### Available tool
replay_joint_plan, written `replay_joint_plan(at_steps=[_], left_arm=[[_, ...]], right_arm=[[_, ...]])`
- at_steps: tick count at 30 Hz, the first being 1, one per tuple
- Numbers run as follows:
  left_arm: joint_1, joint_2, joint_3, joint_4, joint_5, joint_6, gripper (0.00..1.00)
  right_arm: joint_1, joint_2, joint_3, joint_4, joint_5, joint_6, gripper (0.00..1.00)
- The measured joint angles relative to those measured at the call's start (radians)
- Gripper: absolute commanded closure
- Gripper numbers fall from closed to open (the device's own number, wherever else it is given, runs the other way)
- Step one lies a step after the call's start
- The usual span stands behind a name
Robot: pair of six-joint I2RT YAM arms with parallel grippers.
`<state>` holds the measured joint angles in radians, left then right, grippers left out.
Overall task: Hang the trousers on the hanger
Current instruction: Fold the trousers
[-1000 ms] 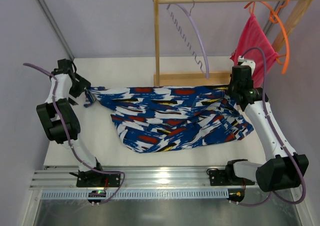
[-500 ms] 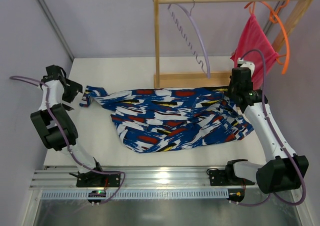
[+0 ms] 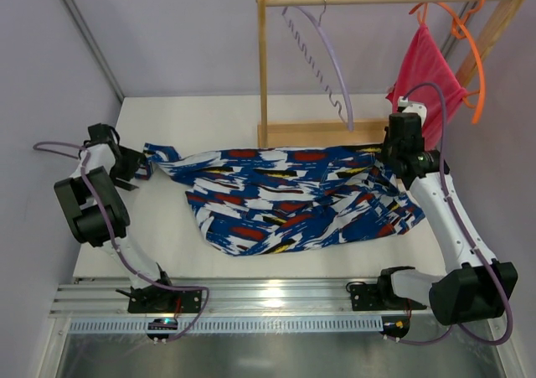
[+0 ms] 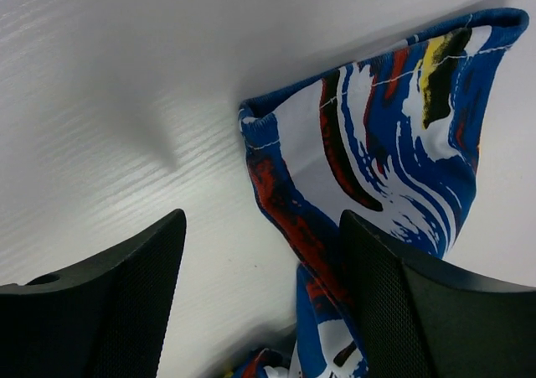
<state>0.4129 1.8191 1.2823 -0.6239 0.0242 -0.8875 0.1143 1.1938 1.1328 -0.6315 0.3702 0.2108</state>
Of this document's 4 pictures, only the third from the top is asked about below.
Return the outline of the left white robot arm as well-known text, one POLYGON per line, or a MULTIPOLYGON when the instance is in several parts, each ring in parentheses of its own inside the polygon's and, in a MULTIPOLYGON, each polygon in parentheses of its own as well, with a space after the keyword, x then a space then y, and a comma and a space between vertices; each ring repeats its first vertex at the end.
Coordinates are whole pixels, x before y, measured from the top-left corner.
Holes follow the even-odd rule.
POLYGON ((74 238, 106 252, 124 267, 131 282, 120 291, 134 305, 153 305, 170 296, 167 273, 128 235, 131 219, 119 189, 131 184, 145 163, 142 153, 125 148, 115 128, 99 123, 88 127, 89 139, 79 147, 79 165, 54 192, 74 238))

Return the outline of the blue patterned trousers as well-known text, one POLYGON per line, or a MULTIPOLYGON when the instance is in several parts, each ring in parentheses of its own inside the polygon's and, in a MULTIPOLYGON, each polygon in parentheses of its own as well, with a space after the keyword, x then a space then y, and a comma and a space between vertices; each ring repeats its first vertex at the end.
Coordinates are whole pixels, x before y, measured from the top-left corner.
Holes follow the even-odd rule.
POLYGON ((183 184, 202 237, 230 256, 320 249, 403 235, 425 217, 379 145, 238 148, 182 157, 147 144, 153 172, 183 184))

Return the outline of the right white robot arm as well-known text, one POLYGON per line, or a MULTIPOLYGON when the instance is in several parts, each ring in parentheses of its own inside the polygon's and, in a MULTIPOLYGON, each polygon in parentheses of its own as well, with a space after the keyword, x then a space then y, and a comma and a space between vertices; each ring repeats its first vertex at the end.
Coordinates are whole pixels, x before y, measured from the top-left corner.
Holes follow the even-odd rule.
POLYGON ((389 294, 429 307, 443 325, 510 318, 509 299, 518 272, 511 262, 500 262, 477 233, 457 196, 442 152, 425 150, 418 114, 389 116, 379 158, 423 210, 446 269, 443 276, 414 267, 385 269, 379 280, 389 294))

